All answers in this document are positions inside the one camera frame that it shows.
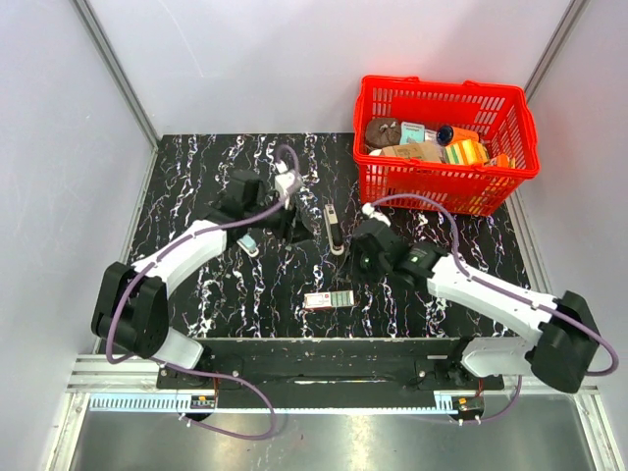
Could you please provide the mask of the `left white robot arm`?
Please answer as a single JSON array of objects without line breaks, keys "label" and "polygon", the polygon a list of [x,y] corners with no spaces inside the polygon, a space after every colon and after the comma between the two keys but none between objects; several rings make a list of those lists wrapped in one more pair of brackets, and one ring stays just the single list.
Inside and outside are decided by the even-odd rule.
[{"label": "left white robot arm", "polygon": [[169,298],[207,262],[219,257],[250,230],[269,230],[284,242],[311,233],[300,220],[291,196],[302,185],[295,170],[284,170],[268,189],[259,176],[236,171],[206,214],[155,253],[132,264],[115,262],[104,272],[91,331],[105,343],[108,360],[137,356],[179,367],[192,388],[207,385],[213,374],[203,346],[171,325]]}]

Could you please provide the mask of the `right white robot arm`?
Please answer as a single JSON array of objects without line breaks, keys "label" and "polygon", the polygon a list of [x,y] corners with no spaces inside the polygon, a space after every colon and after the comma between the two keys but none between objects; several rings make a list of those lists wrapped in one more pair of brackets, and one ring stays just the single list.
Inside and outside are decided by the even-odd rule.
[{"label": "right white robot arm", "polygon": [[493,375],[534,376],[562,393],[576,393],[601,343],[585,298],[517,287],[473,268],[459,268],[453,254],[429,242],[409,243],[376,219],[354,232],[350,273],[366,282],[386,278],[408,290],[469,308],[510,331],[512,338],[466,341],[446,364],[446,376],[467,389]]}]

